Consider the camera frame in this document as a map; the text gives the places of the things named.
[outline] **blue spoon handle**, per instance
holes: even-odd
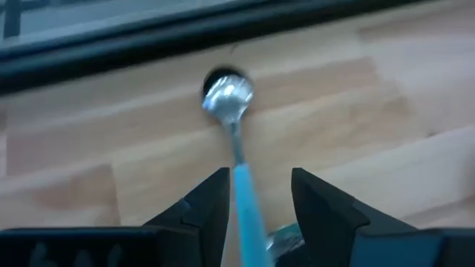
[[[270,267],[273,264],[266,250],[266,231],[249,165],[239,164],[233,172],[243,266]]]

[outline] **wooden surface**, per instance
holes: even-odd
[[[269,231],[295,221],[298,166],[418,227],[475,227],[474,47],[475,2],[434,1],[0,99],[0,226],[140,225],[232,165],[200,109],[232,64],[256,84],[243,135]]]

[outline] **wood grain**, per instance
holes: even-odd
[[[475,2],[432,1],[5,97],[0,226],[140,225],[232,165],[200,92],[235,65],[268,231],[295,221],[292,167],[418,227],[475,227],[474,45]]]

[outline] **black edge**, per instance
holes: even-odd
[[[2,50],[0,94],[418,1],[244,1]]]

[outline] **metal spoon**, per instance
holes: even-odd
[[[266,251],[266,232],[249,165],[244,159],[240,135],[240,119],[254,96],[254,88],[238,71],[218,69],[208,76],[203,89],[203,109],[221,121],[232,141],[235,202],[243,266],[271,266],[272,261]]]

